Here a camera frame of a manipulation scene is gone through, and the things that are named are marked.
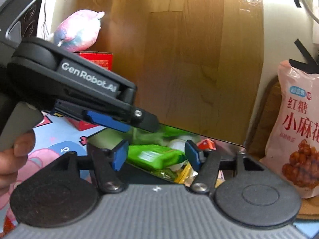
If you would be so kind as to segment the person's left hand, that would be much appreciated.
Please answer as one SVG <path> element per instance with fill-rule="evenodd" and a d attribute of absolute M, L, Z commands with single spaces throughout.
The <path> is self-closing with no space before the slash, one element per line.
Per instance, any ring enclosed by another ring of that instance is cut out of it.
<path fill-rule="evenodd" d="M 18 171 L 26 164 L 28 154 L 35 146 L 35 133 L 31 129 L 19 136 L 11 148 L 0 154 L 1 196 L 9 191 L 10 185 L 17 179 Z"/>

